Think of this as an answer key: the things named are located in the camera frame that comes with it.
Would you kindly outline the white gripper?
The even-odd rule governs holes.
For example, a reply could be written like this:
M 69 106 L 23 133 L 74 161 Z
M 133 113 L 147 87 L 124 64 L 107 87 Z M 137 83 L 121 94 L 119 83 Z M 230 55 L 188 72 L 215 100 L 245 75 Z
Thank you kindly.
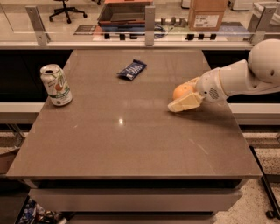
M 189 80 L 185 84 L 196 88 L 199 94 L 188 92 L 172 101 L 168 104 L 168 109 L 171 112 L 195 109 L 200 106 L 203 100 L 206 102 L 219 102 L 225 101 L 228 98 L 221 85 L 220 68 L 208 71 L 200 77 Z

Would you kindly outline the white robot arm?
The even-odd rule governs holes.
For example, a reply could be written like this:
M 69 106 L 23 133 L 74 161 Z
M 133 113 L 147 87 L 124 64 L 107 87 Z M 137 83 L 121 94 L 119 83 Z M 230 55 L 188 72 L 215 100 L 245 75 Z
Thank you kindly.
M 224 101 L 233 95 L 265 95 L 280 87 L 280 40 L 266 39 L 256 44 L 248 59 L 207 71 L 175 88 L 168 104 L 171 112 L 196 109 L 202 102 Z

